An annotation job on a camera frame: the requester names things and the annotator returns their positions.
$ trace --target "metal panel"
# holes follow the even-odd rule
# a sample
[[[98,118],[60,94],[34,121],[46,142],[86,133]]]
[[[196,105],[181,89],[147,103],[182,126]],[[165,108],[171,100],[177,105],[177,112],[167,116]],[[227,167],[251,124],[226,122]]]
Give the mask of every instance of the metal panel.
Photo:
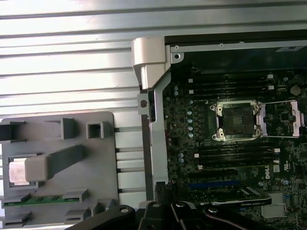
[[[141,160],[144,158],[144,153],[139,152],[118,152],[116,153],[116,159],[118,161],[124,160]]]
[[[144,160],[117,161],[118,169],[144,168]]]
[[[118,14],[96,14],[70,17],[42,17],[23,19],[4,19],[0,21],[2,35],[63,33],[66,31],[86,32],[102,30],[108,32],[118,28],[134,28],[137,31],[197,26],[221,26],[241,23],[280,23],[281,21],[297,23],[306,19],[307,6],[298,5],[278,7],[245,7],[227,9],[193,9],[176,11],[150,11]]]
[[[114,72],[103,72],[100,70],[99,72],[86,73],[36,74],[26,76],[13,75],[1,78],[0,82],[0,92],[2,95],[84,91],[88,89],[118,89],[138,86],[137,79],[132,69],[130,71]]]
[[[145,173],[144,172],[120,172],[118,173],[118,188],[144,188]]]
[[[131,52],[9,57],[0,65],[2,75],[130,68]]]
[[[115,134],[116,148],[135,148],[142,147],[142,132],[120,132]]]
[[[119,194],[119,201],[123,205],[138,207],[140,202],[146,201],[146,192],[122,193]]]

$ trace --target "gray plastic shroud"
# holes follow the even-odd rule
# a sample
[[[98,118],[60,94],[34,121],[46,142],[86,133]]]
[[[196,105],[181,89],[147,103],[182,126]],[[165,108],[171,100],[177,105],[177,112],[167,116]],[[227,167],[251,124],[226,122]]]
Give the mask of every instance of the gray plastic shroud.
[[[20,121],[22,123],[12,124],[12,122]],[[70,134],[65,131],[66,123],[73,127],[73,132]],[[98,136],[88,138],[87,126],[91,123],[103,124],[103,127],[100,126],[100,128],[103,128],[103,132]],[[26,142],[14,143],[5,140],[8,138],[0,140],[5,142],[4,144],[2,142],[5,200],[27,194],[30,194],[31,197],[64,195],[80,198],[80,202],[72,203],[6,207],[4,223],[8,224],[4,227],[13,228],[22,225],[77,221],[78,218],[86,218],[88,213],[91,216],[105,210],[106,206],[118,204],[114,118],[112,113],[96,112],[6,118],[0,123],[0,132],[2,124],[15,126],[11,139],[26,140]],[[80,154],[82,151],[76,146],[82,146],[83,155]],[[33,185],[36,184],[37,186],[31,186],[32,182],[29,185],[13,186],[9,180],[9,162],[13,161],[15,157],[23,156],[28,161],[29,158],[39,157],[37,155],[40,154],[51,156],[51,160],[48,160],[48,162],[51,162],[52,170],[44,177],[48,180],[33,182]],[[27,167],[27,171],[30,171],[33,177],[40,177],[40,175],[35,175],[36,170],[31,171]],[[72,216],[70,210],[85,211],[80,212],[75,219],[73,219],[74,217],[71,219],[69,218],[69,216]]]

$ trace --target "silver bracket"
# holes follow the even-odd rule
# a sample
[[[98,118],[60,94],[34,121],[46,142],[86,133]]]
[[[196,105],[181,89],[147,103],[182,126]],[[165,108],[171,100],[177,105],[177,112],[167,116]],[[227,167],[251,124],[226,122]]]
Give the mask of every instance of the silver bracket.
[[[132,41],[132,65],[143,90],[153,89],[170,69],[170,52],[164,37],[141,37]]]
[[[147,93],[137,95],[139,115],[149,115],[149,99]]]

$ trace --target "black ram slot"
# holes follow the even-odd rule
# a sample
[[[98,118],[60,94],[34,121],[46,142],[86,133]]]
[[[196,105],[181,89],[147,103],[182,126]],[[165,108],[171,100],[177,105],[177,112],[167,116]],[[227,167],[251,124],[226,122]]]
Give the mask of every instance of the black ram slot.
[[[199,171],[193,172],[188,175],[189,178],[199,179],[207,177],[224,177],[224,176],[237,176],[238,171],[235,169],[225,169],[225,170],[213,170],[213,171]]]
[[[246,161],[246,162],[224,162],[222,163],[211,163],[203,166],[203,169],[222,169],[222,168],[232,168],[232,167],[252,167],[252,166],[263,166],[263,165],[273,165],[271,160],[263,161]]]
[[[268,155],[272,155],[272,157],[274,157],[272,152],[257,152],[257,151],[253,151],[253,152],[248,152],[248,153],[243,153],[243,152],[238,152],[238,153],[224,153],[224,154],[210,154],[210,155],[200,155],[200,157],[198,159],[200,160],[207,160],[207,159],[225,159],[227,157],[234,157],[234,158],[240,158],[240,157],[253,157],[253,156],[257,156],[257,157],[266,157]]]
[[[221,150],[221,149],[245,149],[245,148],[275,148],[275,144],[272,142],[257,142],[253,141],[251,143],[246,144],[229,144],[229,145],[220,145],[220,146],[203,146],[198,147],[199,151],[205,150]]]
[[[192,79],[193,83],[199,82],[219,82],[219,81],[244,81],[244,82],[251,82],[251,81],[266,81],[267,80],[267,73],[266,74],[253,74],[253,73],[244,73],[244,74],[194,74]]]
[[[242,97],[248,97],[248,98],[255,98],[259,97],[262,94],[267,92],[267,90],[258,90],[258,91],[249,91],[249,92],[213,92],[211,94],[193,94],[193,98],[195,100],[208,100],[208,99],[216,99],[216,98],[242,98]]]
[[[219,82],[217,84],[214,84],[214,88],[221,87],[223,88],[253,88],[253,87],[267,87],[269,84],[266,81],[253,81],[252,84],[251,82]],[[190,89],[192,90],[197,90],[197,89],[212,89],[212,83],[197,83],[197,84],[192,84]]]

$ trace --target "screw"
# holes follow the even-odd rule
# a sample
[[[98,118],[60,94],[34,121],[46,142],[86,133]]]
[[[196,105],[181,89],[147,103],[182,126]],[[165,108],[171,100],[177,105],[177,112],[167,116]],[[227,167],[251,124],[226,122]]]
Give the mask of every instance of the screw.
[[[129,209],[123,208],[120,212],[129,212]]]
[[[210,208],[208,209],[208,211],[211,212],[211,213],[217,213],[219,210],[218,210],[217,208],[210,207]]]
[[[182,203],[182,202],[178,202],[178,203],[176,204],[177,207],[184,207],[184,205],[185,205],[185,203]]]
[[[155,203],[155,204],[153,204],[153,207],[160,207],[160,206],[161,206],[160,203]]]

